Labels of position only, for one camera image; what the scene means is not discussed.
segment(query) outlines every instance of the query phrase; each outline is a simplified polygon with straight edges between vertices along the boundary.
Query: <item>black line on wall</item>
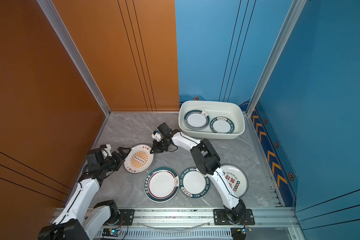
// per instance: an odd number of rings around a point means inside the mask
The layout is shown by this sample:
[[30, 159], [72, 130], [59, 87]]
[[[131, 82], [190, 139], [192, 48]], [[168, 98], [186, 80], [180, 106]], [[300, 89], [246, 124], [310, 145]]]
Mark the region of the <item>black line on wall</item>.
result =
[[227, 88], [228, 88], [228, 85], [229, 85], [229, 79], [231, 78], [231, 73], [232, 73], [233, 64], [235, 63], [235, 57], [236, 57], [237, 47], [239, 46], [239, 41], [240, 41], [240, 37], [241, 37], [241, 31], [243, 30], [245, 15], [247, 14], [247, 9], [248, 9], [248, 3], [249, 3], [249, 2], [250, 2], [250, 1], [248, 0], [248, 2], [247, 2], [247, 7], [245, 8], [245, 13], [244, 13], [243, 22], [241, 23], [241, 29], [240, 29], [240, 33], [239, 33], [239, 39], [237, 40], [237, 45], [236, 45], [235, 54], [233, 55], [233, 61], [232, 61], [232, 65], [231, 65], [231, 71], [229, 72], [229, 77], [228, 77], [227, 87], [225, 88], [225, 94], [224, 94], [223, 102], [224, 102], [224, 100], [225, 100], [225, 95], [227, 94]]
[[140, 60], [141, 71], [143, 72], [143, 77], [144, 77], [144, 82], [145, 82], [145, 88], [147, 89], [147, 94], [148, 94], [149, 104], [150, 104], [150, 106], [151, 106], [151, 110], [153, 110], [152, 103], [151, 103], [151, 97], [149, 96], [149, 91], [148, 91], [148, 86], [147, 86], [147, 80], [145, 79], [145, 74], [144, 74], [143, 64], [142, 64], [142, 62], [141, 62], [141, 58], [140, 58], [139, 47], [137, 46], [137, 41], [136, 41], [135, 31], [133, 30], [133, 25], [132, 25], [131, 15], [129, 14], [129, 9], [128, 9], [127, 0], [125, 0], [125, 4], [126, 4], [126, 6], [127, 6], [127, 11], [128, 11], [129, 21], [130, 21], [130, 23], [131, 23], [131, 27], [132, 27], [133, 37], [134, 37], [134, 39], [135, 39], [135, 44], [136, 44], [136, 49], [137, 49], [137, 55], [139, 56], [139, 60]]
[[144, 58], [145, 58], [145, 65], [147, 66], [147, 72], [148, 72], [148, 79], [149, 79], [149, 84], [151, 85], [151, 91], [152, 91], [152, 98], [154, 99], [154, 105], [155, 105], [155, 110], [157, 111], [156, 108], [156, 101], [155, 101], [155, 95], [154, 95], [154, 90], [152, 88], [152, 82], [151, 82], [151, 77], [149, 75], [149, 68], [148, 68], [148, 63], [147, 63], [147, 57], [145, 56], [145, 50], [144, 50], [144, 44], [143, 44], [143, 39], [141, 37], [141, 32], [140, 32], [140, 26], [139, 26], [139, 21], [137, 19], [137, 13], [136, 13], [136, 8], [135, 8], [135, 1], [132, 0], [133, 2], [133, 8], [135, 10], [135, 16], [136, 16], [136, 21], [137, 21], [137, 27], [139, 29], [139, 34], [140, 34], [140, 40], [141, 40], [141, 45], [143, 46], [143, 54], [144, 54]]
[[24, 174], [21, 174], [21, 173], [15, 171], [15, 170], [13, 170], [13, 169], [10, 169], [9, 167], [6, 167], [6, 166], [1, 165], [1, 164], [0, 164], [0, 166], [5, 167], [5, 168], [8, 169], [8, 170], [11, 170], [11, 171], [13, 171], [13, 172], [15, 172], [15, 173], [17, 173], [17, 174], [20, 174], [20, 175], [22, 175], [22, 176], [24, 176], [24, 177], [26, 177], [26, 178], [29, 178], [29, 179], [31, 179], [31, 180], [34, 180], [35, 182], [38, 182], [39, 184], [42, 184], [42, 185], [44, 185], [44, 186], [46, 186], [46, 187], [49, 187], [50, 189], [56, 190], [56, 191], [61, 192], [62, 194], [65, 194], [65, 195], [68, 196], [68, 194], [66, 194], [66, 193], [64, 193], [64, 192], [62, 192], [62, 191], [59, 191], [59, 190], [57, 190], [57, 189], [54, 189], [53, 187], [50, 187], [50, 186], [48, 186], [48, 185], [46, 185], [46, 184], [43, 184], [42, 182], [39, 182], [38, 180], [35, 180], [35, 179], [31, 178], [31, 177], [25, 176]]
[[127, 32], [127, 27], [125, 26], [125, 21], [124, 21], [123, 13], [121, 12], [121, 7], [120, 7], [120, 2], [119, 2], [119, 0], [117, 0], [117, 3], [119, 4], [120, 14], [121, 14], [121, 18], [123, 19], [124, 28], [125, 28], [125, 33], [127, 34], [127, 38], [128, 38], [128, 42], [129, 42], [129, 47], [131, 48], [131, 53], [132, 53], [133, 61], [135, 62], [135, 68], [136, 68], [137, 76], [139, 77], [139, 82], [140, 82], [141, 91], [143, 92], [143, 97], [144, 97], [144, 101], [145, 101], [145, 106], [147, 107], [147, 111], [148, 111], [147, 99], [145, 98], [145, 95], [144, 95], [143, 85], [141, 84], [139, 71], [137, 70], [137, 65], [136, 65], [136, 61], [135, 61], [135, 56], [133, 55], [131, 42], [129, 41], [129, 36], [128, 36], [128, 32]]
[[[336, 211], [333, 211], [333, 212], [329, 212], [329, 213], [326, 213], [326, 214], [321, 214], [321, 215], [318, 215], [318, 216], [315, 216], [315, 217], [321, 217], [321, 216], [324, 216], [324, 215], [327, 215], [327, 214], [333, 214], [335, 212], [340, 212], [342, 210], [347, 210], [347, 209], [351, 209], [351, 208], [354, 208], [354, 207], [359, 207], [360, 204], [358, 205], [355, 205], [355, 206], [352, 206], [352, 207], [346, 207], [345, 209], [339, 209], [339, 210], [336, 210]], [[299, 222], [301, 221], [305, 221], [305, 220], [308, 220], [308, 219], [312, 219], [312, 218], [315, 218], [315, 217], [310, 217], [310, 218], [306, 218], [306, 219], [303, 219], [303, 220], [299, 220]]]
[[[0, 177], [0, 179], [1, 179], [1, 180], [4, 180], [4, 181], [7, 181], [7, 182], [10, 182], [10, 183], [13, 183], [14, 185], [18, 185], [18, 186], [20, 186], [20, 187], [24, 187], [24, 186], [22, 186], [22, 185], [20, 185], [20, 184], [11, 182], [10, 180], [6, 180], [6, 179], [4, 179], [4, 178], [2, 178], [2, 177]], [[46, 197], [50, 197], [50, 198], [52, 198], [52, 199], [55, 199], [54, 197], [48, 196], [48, 195], [43, 194], [43, 193], [41, 193], [41, 192], [35, 191], [35, 190], [33, 190], [33, 189], [30, 189], [30, 188], [27, 188], [27, 187], [24, 187], [24, 188], [25, 188], [25, 189], [28, 189], [28, 190], [31, 190], [31, 191], [33, 191], [33, 192], [37, 192], [38, 194], [44, 195], [44, 196], [46, 196]]]
[[317, 206], [317, 205], [320, 205], [320, 204], [323, 204], [323, 203], [326, 203], [326, 202], [329, 202], [329, 201], [332, 201], [332, 200], [335, 200], [335, 199], [338, 199], [338, 198], [344, 197], [344, 196], [346, 196], [346, 195], [349, 195], [349, 194], [352, 194], [352, 193], [354, 193], [354, 192], [358, 192], [358, 191], [360, 191], [360, 189], [357, 189], [357, 190], [355, 190], [355, 191], [353, 191], [353, 192], [349, 192], [349, 193], [347, 193], [347, 194], [344, 194], [344, 195], [341, 195], [341, 196], [335, 197], [335, 198], [333, 198], [333, 199], [326, 200], [326, 201], [321, 202], [321, 203], [319, 203], [319, 204], [315, 204], [315, 205], [313, 205], [313, 206], [306, 207], [305, 209], [301, 209], [301, 210], [298, 210], [298, 211], [296, 211], [296, 212], [300, 212], [300, 211], [303, 211], [303, 210], [306, 210], [306, 209], [310, 209], [310, 208], [315, 207], [315, 206]]
[[250, 28], [251, 19], [252, 19], [253, 10], [254, 10], [254, 6], [255, 6], [255, 5], [256, 5], [256, 0], [254, 1], [254, 4], [253, 4], [253, 9], [252, 9], [252, 13], [251, 13], [250, 21], [249, 21], [249, 23], [248, 23], [247, 32], [245, 33], [243, 46], [241, 47], [241, 52], [240, 52], [239, 60], [237, 61], [236, 71], [235, 71], [235, 75], [233, 76], [233, 79], [232, 79], [232, 85], [231, 85], [231, 89], [230, 89], [230, 91], [229, 91], [229, 95], [228, 95], [227, 102], [229, 101], [229, 97], [231, 96], [231, 91], [232, 91], [232, 87], [233, 87], [233, 82], [235, 81], [237, 68], [239, 67], [239, 62], [240, 62], [241, 54], [242, 54], [242, 52], [243, 52], [244, 43], [245, 43], [245, 40], [246, 40], [246, 38], [247, 38], [248, 29]]
[[327, 225], [318, 226], [318, 227], [306, 228], [306, 229], [302, 229], [302, 230], [309, 230], [309, 229], [313, 229], [313, 228], [327, 227], [327, 226], [337, 225], [337, 224], [341, 224], [341, 223], [355, 222], [355, 221], [360, 221], [360, 218], [355, 219], [355, 220], [345, 221], [345, 222], [338, 222], [338, 223], [332, 223], [332, 224], [327, 224]]
[[221, 98], [221, 91], [223, 90], [224, 78], [225, 78], [225, 73], [226, 73], [226, 71], [227, 71], [227, 66], [228, 66], [229, 55], [230, 55], [230, 53], [231, 53], [232, 42], [233, 42], [233, 36], [235, 35], [236, 24], [237, 24], [237, 18], [239, 17], [240, 6], [241, 6], [241, 0], [240, 0], [240, 4], [239, 4], [239, 10], [237, 10], [237, 16], [236, 16], [235, 27], [233, 28], [232, 40], [231, 40], [231, 45], [230, 45], [230, 47], [229, 47], [229, 52], [228, 52], [228, 57], [227, 57], [227, 64], [225, 65], [225, 71], [224, 71], [224, 76], [223, 76], [223, 82], [221, 83], [221, 89], [220, 89], [220, 95], [219, 95], [219, 102], [220, 102], [220, 98]]
[[61, 185], [65, 186], [65, 187], [67, 187], [67, 188], [71, 189], [71, 188], [70, 188], [70, 187], [68, 187], [67, 185], [64, 185], [64, 184], [62, 184], [61, 182], [58, 182], [58, 181], [54, 180], [53, 178], [50, 178], [50, 177], [48, 177], [47, 175], [42, 174], [41, 172], [39, 172], [39, 171], [37, 171], [37, 170], [33, 169], [32, 167], [27, 166], [27, 165], [25, 165], [24, 163], [22, 163], [22, 162], [20, 162], [20, 161], [17, 161], [17, 160], [16, 160], [16, 159], [14, 159], [13, 157], [10, 157], [10, 156], [8, 156], [7, 154], [5, 154], [5, 153], [3, 153], [3, 152], [0, 152], [0, 153], [1, 153], [1, 154], [3, 154], [4, 156], [9, 157], [9, 158], [10, 158], [10, 159], [12, 159], [12, 160], [14, 160], [14, 161], [18, 162], [18, 163], [20, 163], [21, 165], [24, 165], [24, 166], [26, 166], [27, 168], [32, 169], [32, 170], [34, 170], [35, 172], [37, 172], [37, 173], [39, 173], [39, 174], [41, 174], [41, 175], [43, 175], [43, 176], [45, 176], [45, 177], [49, 178], [50, 180], [53, 180], [53, 181], [57, 182], [58, 184], [61, 184]]

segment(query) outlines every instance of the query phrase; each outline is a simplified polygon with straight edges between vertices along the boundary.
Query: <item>black cable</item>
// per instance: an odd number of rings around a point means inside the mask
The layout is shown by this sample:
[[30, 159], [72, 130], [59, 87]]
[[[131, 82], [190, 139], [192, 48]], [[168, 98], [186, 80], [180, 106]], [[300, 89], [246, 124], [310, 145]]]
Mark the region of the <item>black cable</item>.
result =
[[174, 151], [176, 151], [179, 147], [178, 146], [176, 146], [176, 145], [174, 145], [175, 147], [176, 147], [176, 149], [175, 150], [173, 150], [173, 151], [168, 151], [168, 152], [174, 152]]
[[129, 230], [129, 226], [127, 225], [127, 232], [125, 233], [125, 235], [124, 235], [124, 237], [123, 237], [122, 240], [124, 240], [124, 238], [127, 236], [128, 230]]
[[232, 195], [231, 194], [231, 192], [229, 191], [229, 189], [227, 188], [227, 186], [224, 184], [224, 186], [225, 186], [225, 188], [228, 190], [228, 192], [229, 192], [229, 194], [232, 196], [232, 197], [235, 197], [235, 198], [237, 198], [237, 199], [239, 199], [240, 200], [240, 198], [239, 197], [236, 197], [236, 196], [234, 196], [234, 195]]
[[196, 143], [196, 144], [198, 145], [198, 143], [197, 143], [197, 142], [195, 142], [195, 141], [193, 141], [193, 140], [191, 140], [191, 139], [189, 139], [189, 138], [187, 138], [187, 137], [183, 136], [183, 135], [181, 134], [181, 132], [180, 132], [180, 135], [181, 135], [182, 137], [184, 137], [184, 138], [188, 139], [189, 141], [192, 141], [192, 142], [194, 142], [194, 143]]

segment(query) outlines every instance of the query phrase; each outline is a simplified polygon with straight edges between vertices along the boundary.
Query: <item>orange chevron stripe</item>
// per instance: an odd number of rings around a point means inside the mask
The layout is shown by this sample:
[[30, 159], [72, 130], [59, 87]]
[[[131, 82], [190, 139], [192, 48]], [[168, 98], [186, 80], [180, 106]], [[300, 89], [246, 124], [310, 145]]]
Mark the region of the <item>orange chevron stripe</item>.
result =
[[256, 123], [256, 132], [258, 132], [259, 126], [262, 127], [260, 123]]
[[287, 180], [285, 180], [282, 176], [277, 175], [277, 186], [280, 188], [280, 180], [282, 180], [283, 182], [285, 182], [285, 184], [287, 183]]
[[265, 134], [265, 132], [260, 131], [260, 137], [259, 137], [259, 138], [260, 138], [260, 142], [261, 142], [261, 136], [262, 136], [262, 135], [267, 136], [267, 135]]
[[269, 150], [268, 150], [268, 162], [269, 162], [269, 156], [270, 156], [270, 155], [272, 155], [272, 156], [276, 157], [276, 156], [275, 156], [275, 154], [274, 154], [273, 152], [271, 152], [271, 151], [269, 151]]
[[254, 119], [255, 119], [255, 118], [259, 118], [259, 116], [253, 116], [253, 124], [254, 124]]
[[273, 174], [275, 174], [275, 167], [277, 167], [278, 169], [281, 170], [281, 167], [278, 164], [276, 164], [275, 162], [273, 162], [272, 163], [272, 172], [273, 172]]

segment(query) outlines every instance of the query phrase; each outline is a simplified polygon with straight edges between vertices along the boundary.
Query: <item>marble floor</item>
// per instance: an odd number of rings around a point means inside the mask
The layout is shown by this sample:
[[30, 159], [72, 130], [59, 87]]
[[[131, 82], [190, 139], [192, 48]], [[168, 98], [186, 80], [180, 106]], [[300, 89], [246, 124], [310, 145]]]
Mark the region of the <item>marble floor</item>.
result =
[[[173, 113], [111, 113], [97, 142], [110, 144], [112, 151], [118, 147], [133, 147], [138, 144], [152, 146], [151, 134], [166, 122], [172, 129], [178, 126], [178, 114]], [[246, 127], [245, 132], [234, 140], [210, 139], [220, 156], [221, 164], [239, 167], [248, 179], [248, 190], [241, 197], [247, 207], [272, 207], [273, 199], [265, 172], [253, 146], [253, 139]], [[191, 154], [183, 148], [174, 152], [155, 154], [151, 167], [140, 174], [130, 174], [124, 167], [106, 178], [90, 207], [96, 203], [114, 199], [118, 207], [222, 207], [223, 201], [213, 184], [208, 194], [200, 199], [191, 199], [180, 190], [167, 202], [157, 203], [144, 193], [143, 183], [147, 174], [159, 166], [169, 166], [177, 174], [194, 166]]]

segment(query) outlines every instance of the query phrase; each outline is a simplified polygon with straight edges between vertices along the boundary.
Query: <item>plate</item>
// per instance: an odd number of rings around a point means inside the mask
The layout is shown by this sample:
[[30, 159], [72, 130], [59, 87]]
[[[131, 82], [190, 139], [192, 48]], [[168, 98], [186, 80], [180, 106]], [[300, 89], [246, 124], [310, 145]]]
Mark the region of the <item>plate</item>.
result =
[[141, 173], [152, 165], [154, 154], [151, 147], [145, 144], [134, 146], [124, 161], [124, 168], [130, 173]]
[[189, 167], [180, 175], [180, 189], [190, 198], [203, 197], [208, 193], [210, 186], [209, 177], [204, 177], [197, 167]]
[[210, 127], [215, 133], [232, 133], [235, 130], [235, 125], [231, 119], [226, 117], [217, 117], [212, 119]]
[[222, 165], [221, 170], [235, 194], [238, 195], [238, 197], [243, 196], [248, 189], [248, 181], [244, 172], [240, 168], [230, 164]]
[[202, 110], [191, 110], [184, 115], [184, 123], [193, 130], [201, 130], [209, 124], [209, 116]]
[[144, 181], [144, 191], [154, 202], [165, 202], [173, 198], [179, 188], [179, 177], [170, 167], [157, 167]]

